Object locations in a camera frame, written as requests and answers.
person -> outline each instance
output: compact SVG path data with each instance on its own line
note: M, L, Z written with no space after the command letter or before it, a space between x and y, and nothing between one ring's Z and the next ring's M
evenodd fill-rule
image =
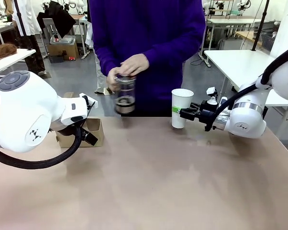
M136 76L134 116L171 116L182 64L198 52L201 0L90 0L95 52L115 90L115 75Z
M40 34L42 30L37 22L31 0L19 0L17 2L27 37L24 36L22 31L13 0L5 1L6 13L7 15L12 15L13 25L16 30L16 38L20 48L31 48L35 49L36 51L33 55L30 55L24 59L28 66L28 70L41 78L50 78L50 75L45 70L44 60L35 38L35 34Z
M97 88L94 91L94 93L98 95L104 95L105 89L109 92L109 94L112 93L110 88L107 86L106 82L106 76L102 74L101 67L100 67L100 61L95 53L95 50L93 48L93 28L92 28L92 21L90 16L90 8L89 8L89 0L87 0L87 33L86 33L86 40L85 43L89 46L89 48L93 49L93 53L95 55L95 64L96 64L96 76L97 76Z

white table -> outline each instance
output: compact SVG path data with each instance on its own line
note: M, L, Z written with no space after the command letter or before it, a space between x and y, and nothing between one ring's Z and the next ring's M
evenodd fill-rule
M224 96L229 81L238 90L243 84L254 81L274 61L273 57L261 51L211 50L205 51L205 54L225 75L219 98ZM266 106L275 108L283 116L276 133L276 136L280 137L288 124L288 100L271 90Z
M84 52L84 55L81 57L81 59L84 60L87 57L87 55L89 55L90 53L90 50L86 49L85 39L84 39L84 36L86 36L86 33L87 33L87 29L85 25L87 23L87 17L85 15L78 15L78 14L71 14L71 16L73 19L75 19L76 23L79 25L81 42L82 42L82 47L83 47L83 52Z
M3 41L1 33L8 31L8 30L13 30L13 29L14 29L14 26L12 23L0 22L0 41L2 44L4 44L4 41Z
M228 28L228 26L230 26L230 27L233 26L234 30L237 30L239 27L241 30L244 30L245 28L250 28L253 23L260 22L260 21L261 21L261 19L247 19L247 18L230 18L230 19L211 18L211 19L207 19L207 26L212 26L208 50L211 50L213 35L214 35L214 31L216 28L217 29L226 29L226 28ZM201 48L201 51L200 51L198 56L205 62L205 64L208 67L211 67L211 65L209 64L209 57L207 57L207 59L205 59L203 57L205 34L206 34L206 31L204 33L202 48Z
M35 49L27 50L27 49L17 49L17 53L8 57L5 57L0 60L0 72L5 70L7 67L15 64L16 62L24 59L27 56L34 54Z

hand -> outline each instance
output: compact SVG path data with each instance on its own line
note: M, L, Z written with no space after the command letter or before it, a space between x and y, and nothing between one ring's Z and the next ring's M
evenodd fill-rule
M114 77L119 73L120 73L120 67L115 67L109 71L109 74L107 76L107 84L113 92L120 89L119 84L114 79Z
M136 54L121 63L120 75L135 76L147 70L149 62L144 54Z

black cable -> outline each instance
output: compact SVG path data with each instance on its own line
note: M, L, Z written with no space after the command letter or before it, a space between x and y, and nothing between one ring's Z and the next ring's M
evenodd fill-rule
M201 65L204 62L204 60L202 60L199 64L196 64L196 65L192 64L193 62L190 63L192 66L199 66L199 65Z
M212 128L212 125L213 125L214 121L216 120L217 116L219 116L220 113L223 112L224 109L226 109L226 107L228 107L231 103L234 103L237 99L243 97L244 95L246 95L246 94L248 94L248 93L250 93L256 89L257 89L257 87L255 84L251 85L248 88L241 90L240 92L238 92L237 94L235 94L234 96L229 98L227 101L225 101L220 107L217 108L217 110L209 118L210 122L206 125L205 131L210 131L210 129Z
M252 3L251 3L251 0L248 1L250 3L250 5L248 7L244 7L245 9L248 9L251 7Z
M278 69L281 65L283 65L284 63L286 63L288 61L288 50L281 54L280 56L278 56L265 70L263 73L263 77L260 81L260 83L262 85L266 85L269 80L270 80L270 76L271 74Z
M15 168L20 168L20 169L32 170L32 169L49 168L51 166L54 166L66 160L67 158L72 156L77 151L77 149L80 147L80 144L82 142L80 127L76 127L76 126L74 127L74 135L75 135L75 140L72 146L67 151L63 152L62 154L60 154L59 156L55 158L43 160L43 161L25 161L25 160L11 157L0 151L0 162L9 166L15 167Z
M21 30L23 31L23 35L24 35L25 39L27 40L28 50L31 50L32 49L32 47L30 45L31 42L30 42L29 37L27 36L27 33L25 32L25 29L24 29L24 22L23 22L23 19L21 17L21 13L20 13L20 10L19 10L19 6L18 6L17 0L14 0L14 4L15 4L16 11L17 11L17 17L19 19Z
M264 26L265 17L267 15L269 1L270 0L266 0L266 4L265 4L265 7L264 7L264 12L263 12L263 17L262 17L262 19L260 21L260 25L258 27L258 32L257 32L256 38L255 38L255 41L254 41L254 45L253 45L252 51L256 51L256 46L257 46L257 43L259 41L260 33L261 33L261 31L263 29L263 26Z

paper cup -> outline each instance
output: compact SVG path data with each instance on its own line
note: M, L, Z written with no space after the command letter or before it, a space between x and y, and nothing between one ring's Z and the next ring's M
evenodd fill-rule
M175 89L172 90L172 107L186 109L190 107L194 93L191 90ZM172 126L174 128L184 128L186 119L181 118L178 113L172 112Z

